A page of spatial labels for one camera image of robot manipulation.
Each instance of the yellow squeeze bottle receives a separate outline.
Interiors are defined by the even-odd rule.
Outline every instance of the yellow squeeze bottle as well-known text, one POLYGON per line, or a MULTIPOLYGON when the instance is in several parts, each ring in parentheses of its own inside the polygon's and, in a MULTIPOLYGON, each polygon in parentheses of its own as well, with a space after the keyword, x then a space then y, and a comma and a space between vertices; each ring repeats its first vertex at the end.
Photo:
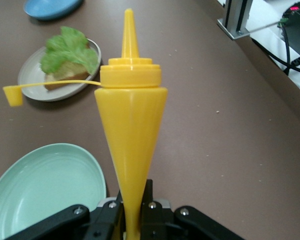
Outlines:
POLYGON ((134 13, 127 9, 121 58, 101 66, 95 99, 111 153, 126 222, 126 240, 140 240, 140 209, 168 90, 161 69, 140 58, 134 13))

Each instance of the lettuce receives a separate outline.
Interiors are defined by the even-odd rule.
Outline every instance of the lettuce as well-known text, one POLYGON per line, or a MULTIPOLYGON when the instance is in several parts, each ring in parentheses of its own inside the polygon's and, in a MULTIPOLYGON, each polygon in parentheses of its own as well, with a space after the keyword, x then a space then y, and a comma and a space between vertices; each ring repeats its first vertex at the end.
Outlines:
POLYGON ((55 73, 61 65, 70 61, 82 64, 89 74, 96 71, 97 53, 87 48, 86 36, 71 27, 62 26, 61 35, 51 37, 46 41, 45 55, 41 58, 41 70, 45 74, 55 73))

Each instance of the red light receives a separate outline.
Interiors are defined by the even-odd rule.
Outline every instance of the red light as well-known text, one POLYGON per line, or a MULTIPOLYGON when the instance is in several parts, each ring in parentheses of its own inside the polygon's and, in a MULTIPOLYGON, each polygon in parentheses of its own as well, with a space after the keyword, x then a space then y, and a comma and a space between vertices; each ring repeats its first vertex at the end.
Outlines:
POLYGON ((290 7, 290 10, 291 10, 291 11, 296 11, 296 10, 298 10, 298 9, 299 9, 298 6, 292 6, 292 7, 290 7))

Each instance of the green plate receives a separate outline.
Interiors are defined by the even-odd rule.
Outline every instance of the green plate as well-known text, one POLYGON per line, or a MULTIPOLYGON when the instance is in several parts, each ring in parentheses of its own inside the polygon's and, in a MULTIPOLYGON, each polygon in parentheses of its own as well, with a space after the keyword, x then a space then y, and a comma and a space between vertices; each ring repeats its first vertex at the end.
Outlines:
POLYGON ((68 143, 40 147, 0 178, 0 240, 74 204, 93 211, 105 197, 103 172, 88 151, 68 143))

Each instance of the brown tabletop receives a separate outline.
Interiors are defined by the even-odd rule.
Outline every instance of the brown tabletop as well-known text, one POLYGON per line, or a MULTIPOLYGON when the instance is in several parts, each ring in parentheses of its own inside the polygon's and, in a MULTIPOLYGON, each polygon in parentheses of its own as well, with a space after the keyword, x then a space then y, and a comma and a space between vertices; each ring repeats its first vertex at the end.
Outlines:
POLYGON ((60 26, 84 32, 108 64, 121 55, 132 8, 140 56, 161 65, 169 90, 149 172, 154 197, 193 206, 247 240, 300 240, 300 91, 249 37, 226 36, 216 0, 86 0, 50 22, 28 17, 24 2, 0 0, 0 176, 36 148, 71 143, 98 160, 108 195, 118 193, 94 86, 55 102, 24 97, 15 108, 2 87, 17 84, 60 26))

